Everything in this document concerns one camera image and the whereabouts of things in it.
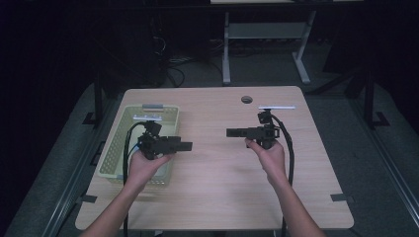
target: white strip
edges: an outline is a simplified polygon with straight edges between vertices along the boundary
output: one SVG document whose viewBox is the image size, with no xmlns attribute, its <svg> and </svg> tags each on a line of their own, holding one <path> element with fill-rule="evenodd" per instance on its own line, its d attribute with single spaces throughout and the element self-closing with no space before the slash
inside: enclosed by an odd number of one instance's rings
<svg viewBox="0 0 419 237">
<path fill-rule="evenodd" d="M 134 119 L 134 120 L 163 120 L 163 118 L 161 118 L 161 116 L 158 116 L 158 115 L 152 115 L 152 116 L 148 116 L 148 115 L 145 115 L 145 116 L 134 115 L 132 117 L 132 119 Z"/>
<path fill-rule="evenodd" d="M 260 106 L 259 110 L 295 110 L 295 106 Z"/>
</svg>

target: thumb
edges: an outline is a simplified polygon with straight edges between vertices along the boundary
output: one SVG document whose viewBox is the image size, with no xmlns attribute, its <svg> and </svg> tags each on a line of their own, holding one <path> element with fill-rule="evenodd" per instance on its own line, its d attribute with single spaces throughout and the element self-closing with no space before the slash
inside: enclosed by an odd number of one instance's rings
<svg viewBox="0 0 419 237">
<path fill-rule="evenodd" d="M 170 159 L 172 159 L 172 157 L 174 156 L 174 154 L 167 154 L 164 155 L 158 159 L 154 159 L 153 162 L 158 166 L 162 166 L 164 163 L 168 162 Z"/>
</svg>

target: forearm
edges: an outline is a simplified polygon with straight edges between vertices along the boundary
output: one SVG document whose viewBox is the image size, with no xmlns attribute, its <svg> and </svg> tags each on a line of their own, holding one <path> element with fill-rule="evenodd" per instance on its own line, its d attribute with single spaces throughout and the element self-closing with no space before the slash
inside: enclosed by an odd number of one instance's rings
<svg viewBox="0 0 419 237">
<path fill-rule="evenodd" d="M 280 200 L 281 210 L 291 236 L 325 236 L 311 218 L 286 178 L 274 182 L 274 190 Z"/>
<path fill-rule="evenodd" d="M 127 186 L 123 187 L 121 192 L 81 236 L 116 236 L 138 193 L 139 191 L 135 189 Z"/>
</svg>

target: wrist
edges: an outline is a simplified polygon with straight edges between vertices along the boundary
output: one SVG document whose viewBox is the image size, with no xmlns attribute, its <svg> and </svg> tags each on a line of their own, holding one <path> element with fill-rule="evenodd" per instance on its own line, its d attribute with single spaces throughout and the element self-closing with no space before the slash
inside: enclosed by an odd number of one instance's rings
<svg viewBox="0 0 419 237">
<path fill-rule="evenodd" d="M 290 182 L 286 175 L 281 175 L 279 177 L 276 177 L 275 179 L 272 179 L 272 186 L 274 187 L 274 190 L 280 191 L 282 189 L 290 187 Z"/>
</svg>

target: human hand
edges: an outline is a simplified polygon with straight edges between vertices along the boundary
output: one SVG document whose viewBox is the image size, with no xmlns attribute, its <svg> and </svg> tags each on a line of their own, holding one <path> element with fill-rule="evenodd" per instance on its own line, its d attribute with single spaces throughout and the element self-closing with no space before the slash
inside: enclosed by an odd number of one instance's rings
<svg viewBox="0 0 419 237">
<path fill-rule="evenodd" d="M 158 168 L 172 159 L 173 155 L 167 154 L 154 160 L 148 160 L 141 151 L 135 151 L 129 162 L 126 187 L 131 187 L 137 193 L 141 192 Z"/>
<path fill-rule="evenodd" d="M 283 181 L 288 181 L 285 166 L 285 151 L 280 142 L 274 140 L 272 147 L 265 150 L 253 140 L 246 138 L 244 141 L 259 157 L 262 168 L 267 173 L 268 181 L 272 186 L 275 187 Z"/>
</svg>

